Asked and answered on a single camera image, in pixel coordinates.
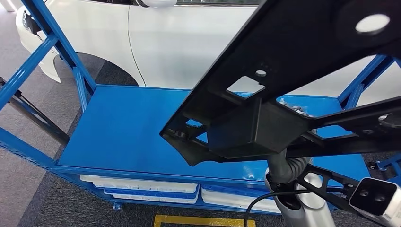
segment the car side mirror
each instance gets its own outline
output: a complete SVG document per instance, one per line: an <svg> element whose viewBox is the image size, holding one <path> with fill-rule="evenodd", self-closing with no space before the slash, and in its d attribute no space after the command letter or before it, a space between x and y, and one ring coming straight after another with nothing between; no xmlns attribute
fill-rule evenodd
<svg viewBox="0 0 401 227"><path fill-rule="evenodd" d="M149 7L171 7L177 4L177 0L142 0Z"/></svg>

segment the car bumper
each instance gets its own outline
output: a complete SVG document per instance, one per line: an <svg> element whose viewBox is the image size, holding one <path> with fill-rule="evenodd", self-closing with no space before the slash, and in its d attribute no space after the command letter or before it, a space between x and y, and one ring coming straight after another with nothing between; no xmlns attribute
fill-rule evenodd
<svg viewBox="0 0 401 227"><path fill-rule="evenodd" d="M15 24L17 26L17 31L22 45L25 47L25 49L27 49L30 53L32 53L37 49L37 47L40 44L42 44L43 40L40 36L31 33L24 27L22 20L25 10L26 10L25 6L22 6L18 9L17 17L15 19ZM60 77L57 75L56 68L54 67L54 58L57 55L58 53L53 47L39 63L39 67L42 69L43 73L46 74L46 76L58 82L61 82Z"/></svg>

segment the circular hole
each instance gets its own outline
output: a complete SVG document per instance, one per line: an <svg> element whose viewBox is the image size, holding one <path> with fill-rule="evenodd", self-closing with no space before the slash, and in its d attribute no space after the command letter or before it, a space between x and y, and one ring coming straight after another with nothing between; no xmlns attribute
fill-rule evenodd
<svg viewBox="0 0 401 227"><path fill-rule="evenodd" d="M373 134L375 131L373 131L372 129L365 129L365 130L362 130L362 132L364 134Z"/></svg>
<svg viewBox="0 0 401 227"><path fill-rule="evenodd" d="M355 30L360 34L375 35L383 31L388 25L390 18L384 14L373 14L360 20Z"/></svg>
<svg viewBox="0 0 401 227"><path fill-rule="evenodd" d="M263 71L263 70L257 70L255 72L255 75L258 76L258 77L264 77L264 76L266 76L266 72Z"/></svg>

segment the black cable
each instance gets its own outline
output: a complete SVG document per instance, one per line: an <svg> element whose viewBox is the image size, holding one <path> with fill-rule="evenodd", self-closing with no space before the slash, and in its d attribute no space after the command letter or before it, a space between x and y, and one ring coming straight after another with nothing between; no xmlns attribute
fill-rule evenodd
<svg viewBox="0 0 401 227"><path fill-rule="evenodd" d="M342 188L327 188L328 192L344 192L344 189ZM249 218L249 213L251 212L252 207L259 201L266 199L268 197L273 197L273 196L281 196L281 195L296 195L296 194L304 194L304 193L311 193L311 190L305 189L305 190L296 190L292 192L271 192L265 195L261 195L255 200L249 204L248 208L245 211L245 216L244 216L244 227L248 227L248 218Z"/></svg>

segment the cart wheel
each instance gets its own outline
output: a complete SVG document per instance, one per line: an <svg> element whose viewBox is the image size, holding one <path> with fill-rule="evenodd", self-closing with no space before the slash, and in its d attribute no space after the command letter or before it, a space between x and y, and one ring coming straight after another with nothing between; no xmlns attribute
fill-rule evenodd
<svg viewBox="0 0 401 227"><path fill-rule="evenodd" d="M114 210L122 210L122 203L120 203L120 202L115 202L115 203L113 204L113 209L114 209Z"/></svg>

